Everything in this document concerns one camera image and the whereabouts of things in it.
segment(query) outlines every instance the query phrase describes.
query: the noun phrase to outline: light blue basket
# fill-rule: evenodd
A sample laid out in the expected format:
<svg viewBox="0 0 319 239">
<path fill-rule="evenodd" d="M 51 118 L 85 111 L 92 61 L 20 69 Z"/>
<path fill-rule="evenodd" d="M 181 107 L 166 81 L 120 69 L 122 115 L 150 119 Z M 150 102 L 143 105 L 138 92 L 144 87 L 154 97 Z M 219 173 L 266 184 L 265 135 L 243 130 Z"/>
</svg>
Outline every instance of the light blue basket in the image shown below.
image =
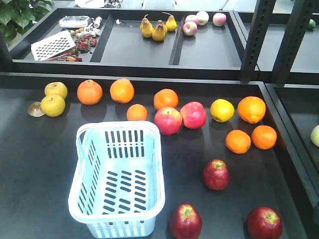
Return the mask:
<svg viewBox="0 0 319 239">
<path fill-rule="evenodd" d="M 160 132 L 148 121 L 89 123 L 76 134 L 68 204 L 95 238 L 144 237 L 165 203 Z"/>
</svg>

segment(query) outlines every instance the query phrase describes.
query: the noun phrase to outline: apple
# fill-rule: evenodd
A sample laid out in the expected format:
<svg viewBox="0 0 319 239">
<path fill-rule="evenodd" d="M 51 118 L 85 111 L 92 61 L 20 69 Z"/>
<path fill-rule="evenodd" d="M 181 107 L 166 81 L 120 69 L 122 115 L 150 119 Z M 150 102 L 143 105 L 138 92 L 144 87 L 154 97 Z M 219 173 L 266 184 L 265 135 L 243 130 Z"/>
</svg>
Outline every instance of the apple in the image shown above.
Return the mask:
<svg viewBox="0 0 319 239">
<path fill-rule="evenodd" d="M 206 124 L 206 111 L 200 102 L 189 102 L 180 109 L 184 126 L 187 128 L 201 128 Z"/>
<path fill-rule="evenodd" d="M 183 203 L 172 213 L 168 226 L 177 239 L 196 239 L 201 232 L 202 221 L 193 205 Z"/>
<path fill-rule="evenodd" d="M 278 239 L 283 233 L 282 219 L 272 208 L 257 207 L 247 216 L 247 230 L 253 239 Z"/>
<path fill-rule="evenodd" d="M 311 131 L 310 139 L 315 146 L 319 147 L 319 125 L 314 127 Z"/>
<path fill-rule="evenodd" d="M 209 20 L 209 15 L 207 12 L 205 11 L 199 11 L 196 14 L 197 18 L 198 18 L 198 25 L 200 26 L 204 26 L 206 23 L 208 23 Z"/>
<path fill-rule="evenodd" d="M 215 26 L 223 26 L 227 20 L 227 17 L 225 14 L 218 12 L 213 16 L 213 24 Z"/>
<path fill-rule="evenodd" d="M 51 82 L 47 84 L 44 88 L 44 94 L 48 95 L 60 95 L 63 99 L 66 98 L 68 95 L 68 89 L 66 88 L 65 84 L 62 82 Z"/>
<path fill-rule="evenodd" d="M 48 95 L 42 99 L 40 106 L 47 116 L 57 117 L 65 110 L 65 100 L 60 95 Z"/>
<path fill-rule="evenodd" d="M 183 32 L 185 33 L 185 35 L 193 36 L 197 32 L 197 25 L 193 21 L 188 21 L 188 22 L 184 23 L 182 29 L 183 29 Z"/>
<path fill-rule="evenodd" d="M 189 21 L 195 22 L 196 25 L 198 25 L 198 23 L 199 23 L 199 19 L 198 19 L 198 17 L 196 15 L 188 15 L 185 18 L 185 22 L 189 22 Z"/>
<path fill-rule="evenodd" d="M 183 118 L 173 107 L 163 107 L 154 116 L 154 123 L 163 135 L 177 133 L 183 124 Z"/>
<path fill-rule="evenodd" d="M 224 190 L 229 184 L 229 173 L 226 163 L 221 159 L 210 160 L 203 169 L 202 178 L 207 188 Z"/>
</svg>

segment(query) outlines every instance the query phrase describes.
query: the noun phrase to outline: black tray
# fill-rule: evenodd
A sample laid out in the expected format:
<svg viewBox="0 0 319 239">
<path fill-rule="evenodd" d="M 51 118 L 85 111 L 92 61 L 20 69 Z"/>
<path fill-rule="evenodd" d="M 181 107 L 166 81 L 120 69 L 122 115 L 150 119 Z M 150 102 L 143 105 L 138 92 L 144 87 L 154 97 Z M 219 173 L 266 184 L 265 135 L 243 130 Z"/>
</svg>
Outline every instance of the black tray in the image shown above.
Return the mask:
<svg viewBox="0 0 319 239">
<path fill-rule="evenodd" d="M 248 33 L 253 17 L 252 12 L 234 12 L 238 19 L 238 24 L 243 29 L 245 38 L 248 38 Z M 273 13 L 271 22 L 269 24 L 264 43 L 260 52 L 257 65 L 260 69 L 259 80 L 270 83 L 270 75 L 273 69 L 280 44 L 282 42 L 287 22 L 290 14 L 288 13 Z M 319 22 L 319 14 L 314 13 L 312 19 Z M 318 28 L 314 30 L 307 29 L 303 41 L 300 45 L 298 54 L 295 58 L 294 64 L 287 83 L 291 84 L 318 84 L 319 75 L 319 58 L 316 57 L 319 50 L 314 47 L 319 45 L 319 31 Z"/>
<path fill-rule="evenodd" d="M 195 37 L 183 35 L 181 26 L 189 14 L 195 11 L 169 11 L 179 27 L 169 32 L 163 42 L 144 39 L 139 29 L 144 15 L 156 24 L 167 14 L 158 10 L 129 10 L 109 8 L 56 8 L 26 33 L 19 42 L 9 48 L 15 63 L 15 72 L 125 75 L 167 78 L 236 79 L 241 66 L 245 40 L 232 11 L 224 27 L 216 27 L 210 21 L 199 26 Z M 66 15 L 101 16 L 102 33 L 92 54 L 81 54 L 83 62 L 36 62 L 30 45 L 62 31 L 58 21 Z"/>
<path fill-rule="evenodd" d="M 97 105 L 84 106 L 76 97 L 76 89 L 90 78 L 101 84 L 104 95 Z M 144 104 L 149 111 L 148 120 L 153 121 L 153 96 L 163 88 L 179 94 L 178 109 L 187 102 L 199 101 L 208 116 L 201 129 L 183 127 L 175 135 L 161 137 L 166 201 L 154 232 L 146 238 L 172 239 L 167 229 L 169 217 L 177 205 L 185 202 L 192 203 L 201 214 L 200 238 L 249 239 L 245 220 L 257 206 L 273 207 L 282 215 L 281 239 L 318 238 L 318 231 L 304 224 L 299 216 L 298 210 L 303 211 L 307 205 L 293 166 L 293 161 L 300 159 L 263 83 L 129 78 L 136 95 L 128 104 L 119 104 L 108 93 L 115 79 L 0 73 L 1 238 L 93 238 L 87 227 L 68 212 L 67 198 L 77 162 L 76 131 L 88 122 L 125 120 L 126 110 L 135 103 Z M 65 112 L 57 118 L 29 116 L 28 106 L 41 100 L 43 88 L 53 81 L 62 81 L 68 87 Z M 237 107 L 249 95 L 265 100 L 267 112 L 262 123 L 276 129 L 278 142 L 270 150 L 252 145 L 247 153 L 234 154 L 225 146 L 227 133 L 241 129 L 250 134 L 257 125 L 242 121 L 237 112 L 229 122 L 217 123 L 209 108 L 217 98 L 227 99 Z M 230 171 L 231 182 L 221 192 L 208 190 L 201 181 L 202 169 L 214 158 L 224 160 Z M 298 196 L 293 198 L 291 192 L 295 191 Z"/>
<path fill-rule="evenodd" d="M 302 159 L 305 170 L 300 175 L 314 208 L 314 221 L 319 224 L 319 148 L 310 139 L 319 124 L 319 87 L 268 84 L 267 88 Z"/>
</svg>

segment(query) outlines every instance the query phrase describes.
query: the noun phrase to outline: plastic container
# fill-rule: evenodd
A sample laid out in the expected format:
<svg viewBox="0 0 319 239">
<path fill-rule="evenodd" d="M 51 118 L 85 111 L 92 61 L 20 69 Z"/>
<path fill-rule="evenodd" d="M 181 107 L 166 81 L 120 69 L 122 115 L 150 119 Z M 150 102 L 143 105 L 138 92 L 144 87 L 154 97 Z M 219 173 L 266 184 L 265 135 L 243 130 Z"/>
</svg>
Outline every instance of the plastic container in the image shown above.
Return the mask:
<svg viewBox="0 0 319 239">
<path fill-rule="evenodd" d="M 160 132 L 148 121 L 89 123 L 76 134 L 68 204 L 96 238 L 143 237 L 165 203 Z"/>
</svg>

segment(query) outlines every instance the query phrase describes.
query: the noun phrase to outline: mandarin orange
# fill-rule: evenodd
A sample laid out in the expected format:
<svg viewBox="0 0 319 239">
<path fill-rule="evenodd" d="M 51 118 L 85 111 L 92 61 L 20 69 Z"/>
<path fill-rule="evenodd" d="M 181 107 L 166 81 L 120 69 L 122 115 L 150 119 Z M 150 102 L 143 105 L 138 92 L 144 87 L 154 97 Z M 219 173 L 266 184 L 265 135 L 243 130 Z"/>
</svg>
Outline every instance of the mandarin orange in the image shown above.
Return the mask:
<svg viewBox="0 0 319 239">
<path fill-rule="evenodd" d="M 135 104 L 129 107 L 126 117 L 128 120 L 146 120 L 148 118 L 148 110 L 143 105 Z"/>
<path fill-rule="evenodd" d="M 259 149 L 270 149 L 276 144 L 277 133 L 268 125 L 260 125 L 254 128 L 251 140 Z"/>
<path fill-rule="evenodd" d="M 95 105 L 103 96 L 102 87 L 93 80 L 83 81 L 77 89 L 77 97 L 84 105 Z"/>
<path fill-rule="evenodd" d="M 242 120 L 253 124 L 262 120 L 266 112 L 266 105 L 259 97 L 247 96 L 239 102 L 237 110 Z"/>
<path fill-rule="evenodd" d="M 129 79 L 121 78 L 112 83 L 110 95 L 113 101 L 126 104 L 134 97 L 134 87 Z"/>
<path fill-rule="evenodd" d="M 234 129 L 228 133 L 225 140 L 226 146 L 234 153 L 246 153 L 250 148 L 251 139 L 247 133 L 242 130 Z"/>
<path fill-rule="evenodd" d="M 176 108 L 178 105 L 178 95 L 172 89 L 162 89 L 154 95 L 154 107 L 159 110 L 163 107 Z"/>
</svg>

